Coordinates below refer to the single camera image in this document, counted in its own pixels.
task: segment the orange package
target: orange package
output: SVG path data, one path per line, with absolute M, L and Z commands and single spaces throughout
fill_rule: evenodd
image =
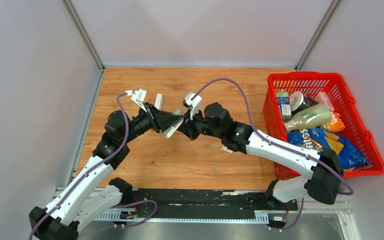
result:
M 344 130 L 345 125 L 342 122 L 342 120 L 340 119 L 340 117 L 339 117 L 340 115 L 336 112 L 333 112 L 333 111 L 330 111 L 330 114 L 332 115 L 332 119 L 329 122 L 320 125 L 319 128 L 321 128 L 323 130 L 328 130 L 331 132 L 339 132 L 339 131 Z

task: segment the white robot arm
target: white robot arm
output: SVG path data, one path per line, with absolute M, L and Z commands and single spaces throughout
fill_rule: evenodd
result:
M 118 150 L 124 140 L 126 125 L 127 143 L 150 129 L 166 138 L 175 131 L 185 134 L 190 140 L 195 140 L 200 134 L 219 138 L 230 151 L 260 156 L 301 174 L 293 179 L 272 181 L 265 193 L 268 198 L 287 203 L 312 197 L 321 203 L 335 203 L 341 182 L 323 165 L 329 166 L 339 176 L 343 176 L 344 170 L 332 150 L 318 152 L 273 138 L 251 125 L 234 121 L 217 102 L 208 105 L 203 115 L 200 109 L 202 98 L 194 93 L 189 93 L 183 101 L 183 105 L 188 107 L 184 115 L 161 111 L 153 104 L 143 102 L 145 94 L 143 89 L 129 91 L 128 95 L 140 107 L 138 116 L 131 120 L 127 118 L 126 122 L 121 111 L 111 113 L 101 142 L 78 176 L 45 208 L 36 206 L 30 212 L 30 224 L 33 229 L 37 228 L 34 231 L 36 237 L 41 240 L 76 239 L 85 226 L 102 212 L 120 203 L 129 203 L 121 201 L 132 186 L 120 178 L 113 179 L 104 190 L 88 199 L 130 152 L 127 145 Z M 103 163 L 103 159 L 113 154 L 114 157 Z

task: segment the blue chip bag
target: blue chip bag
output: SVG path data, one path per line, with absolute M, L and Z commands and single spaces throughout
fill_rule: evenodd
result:
M 345 137 L 320 128 L 306 128 L 291 132 L 287 141 L 295 146 L 321 151 L 330 148 L 339 157 L 343 169 L 352 169 L 369 165 L 363 154 Z

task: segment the cable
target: cable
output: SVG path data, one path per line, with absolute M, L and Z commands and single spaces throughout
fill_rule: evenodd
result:
M 115 150 L 115 152 L 113 152 L 111 155 L 109 155 L 108 157 L 106 157 L 105 159 L 103 159 L 102 161 L 98 162 L 97 164 L 95 164 L 94 166 L 92 166 L 88 171 L 85 172 L 85 174 L 83 174 L 82 176 L 80 176 L 78 178 L 78 180 L 73 184 L 73 186 L 67 191 L 67 193 L 65 194 L 64 197 L 61 198 L 61 200 L 55 205 L 54 208 L 52 208 L 48 213 L 46 213 L 37 223 L 36 225 L 34 225 L 34 227 L 31 229 L 31 232 L 30 234 L 28 235 L 28 240 L 32 240 L 33 239 L 33 235 L 35 235 L 35 232 L 36 230 L 38 229 L 38 227 L 45 221 L 45 219 L 47 219 L 52 213 L 54 213 L 63 203 L 64 201 L 70 196 L 70 194 L 74 191 L 74 189 L 80 184 L 80 182 L 86 178 L 87 175 L 89 175 L 93 170 L 95 170 L 97 167 L 99 167 L 101 164 L 105 163 L 106 161 L 112 159 L 115 155 L 117 155 L 121 150 L 122 148 L 125 146 L 126 142 L 127 142 L 127 138 L 128 138 L 128 135 L 129 135 L 129 120 L 128 120 L 128 117 L 126 115 L 126 111 L 125 109 L 123 108 L 122 106 L 122 103 L 120 102 L 120 98 L 127 95 L 128 93 L 127 92 L 123 92 L 122 94 L 118 95 L 116 100 L 117 100 L 117 104 L 118 106 L 120 107 L 120 110 L 121 112 L 123 113 L 123 118 L 124 118 L 124 122 L 125 122 L 125 133 L 124 133 L 124 139 L 123 139 L 123 142 L 121 143 L 121 145 L 117 148 L 117 150 Z
M 138 201 L 138 199 L 137 199 L 136 197 L 134 197 L 133 199 L 134 199 L 134 202 L 135 202 L 135 203 Z M 134 212 L 135 212 L 136 214 L 139 213 L 139 212 L 138 212 L 138 207 L 137 207 L 137 206 L 134 206 Z
M 100 229 L 98 229 L 96 231 L 93 231 L 93 232 L 82 233 L 79 236 L 92 235 L 92 234 L 96 234 L 98 232 L 101 232 L 101 231 L 104 231 L 104 230 L 107 230 L 107 229 L 113 229 L 113 228 L 116 228 L 116 227 L 130 228 L 130 227 L 139 226 L 139 225 L 145 223 L 146 221 L 148 221 L 150 218 L 152 218 L 152 216 L 157 211 L 157 203 L 154 200 L 143 200 L 143 201 L 137 201 L 137 202 L 126 204 L 126 205 L 115 205 L 115 206 L 110 207 L 110 209 L 122 209 L 122 208 L 134 207 L 136 205 L 145 204 L 145 203 L 152 203 L 152 204 L 154 204 L 155 207 L 153 208 L 151 214 L 149 214 L 147 217 L 145 217 L 141 221 L 135 222 L 133 224 L 126 224 L 126 225 L 119 224 L 119 225 L 115 225 L 115 226 L 114 225 L 106 226 L 106 227 L 100 228 Z
M 153 208 L 153 211 L 151 212 L 151 214 L 149 214 L 147 217 L 145 217 L 141 221 L 135 222 L 133 224 L 125 225 L 126 228 L 136 227 L 136 226 L 141 225 L 141 224 L 145 223 L 146 221 L 148 221 L 155 214 L 155 212 L 157 211 L 157 203 L 154 200 L 143 200 L 143 201 L 137 201 L 137 202 L 134 202 L 134 203 L 130 203 L 130 204 L 127 204 L 127 205 L 112 206 L 112 207 L 110 207 L 110 209 L 128 208 L 128 207 L 136 206 L 136 205 L 139 205 L 139 204 L 145 204 L 145 203 L 152 203 L 152 204 L 155 205 L 155 207 Z
M 283 231 L 286 231 L 286 230 L 293 228 L 295 225 L 297 225 L 298 221 L 300 220 L 301 215 L 303 214 L 303 210 L 304 210 L 304 198 L 301 198 L 301 208 L 299 209 L 298 217 L 295 219 L 295 221 L 288 227 L 285 227 L 285 228 L 272 227 L 272 229 L 275 229 L 278 232 L 283 232 Z
M 124 213 L 121 213 L 120 216 L 123 216 L 123 217 L 126 217 L 126 218 L 131 218 L 131 217 L 136 217 L 137 214 L 124 214 Z
M 289 152 L 292 152 L 292 153 L 295 153 L 295 154 L 298 154 L 300 156 L 303 156 L 303 157 L 306 157 L 306 158 L 309 158 L 313 161 L 315 161 L 316 163 L 322 165 L 323 167 L 325 167 L 329 172 L 331 172 L 335 177 L 337 177 L 349 190 L 349 192 L 343 192 L 343 191 L 338 191 L 338 194 L 342 194 L 342 195 L 353 195 L 354 194 L 354 190 L 353 188 L 345 181 L 345 179 L 343 177 L 341 177 L 337 172 L 335 172 L 331 167 L 329 167 L 326 163 L 320 161 L 319 159 L 313 157 L 313 156 L 307 156 L 305 153 L 303 152 L 300 152 L 300 151 L 297 151 L 295 149 L 292 149 L 292 148 L 289 148 L 287 146 L 283 146 L 281 144 L 278 144 L 276 142 L 271 142 L 270 140 L 268 140 L 267 138 L 265 138 L 263 135 L 261 135 L 261 133 L 258 132 L 256 126 L 254 125 L 254 122 L 253 122 L 253 119 L 251 117 L 251 109 L 250 109 L 250 104 L 248 103 L 248 99 L 247 99 L 247 96 L 245 96 L 245 92 L 244 90 L 242 89 L 241 86 L 239 86 L 239 84 L 237 82 L 235 82 L 234 80 L 230 79 L 230 78 L 226 78 L 226 77 L 220 77 L 220 78 L 216 78 L 216 79 L 213 79 L 209 82 L 207 82 L 204 86 L 201 87 L 200 90 L 198 90 L 195 95 L 191 98 L 191 100 L 194 100 L 194 98 L 196 98 L 206 87 L 208 87 L 210 84 L 214 83 L 214 82 L 218 82 L 218 81 L 228 81 L 228 82 L 231 82 L 233 83 L 234 85 L 236 85 L 236 87 L 239 89 L 240 93 L 242 94 L 242 97 L 243 99 L 245 100 L 245 105 L 246 105 L 246 111 L 248 112 L 248 119 L 249 119 L 249 123 L 252 127 L 252 129 L 254 130 L 255 134 L 257 134 L 263 141 L 266 141 L 278 148 L 281 148 L 281 149 L 284 149 L 284 150 L 287 150 Z
M 285 203 L 286 205 L 286 214 L 285 214 L 285 221 L 288 219 L 288 214 L 289 214 L 289 205 Z

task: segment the white bottle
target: white bottle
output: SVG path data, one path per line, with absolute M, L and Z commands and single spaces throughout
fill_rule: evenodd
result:
M 291 120 L 283 123 L 287 133 L 294 130 L 315 128 L 332 119 L 331 111 L 323 105 L 316 104 L 295 114 Z

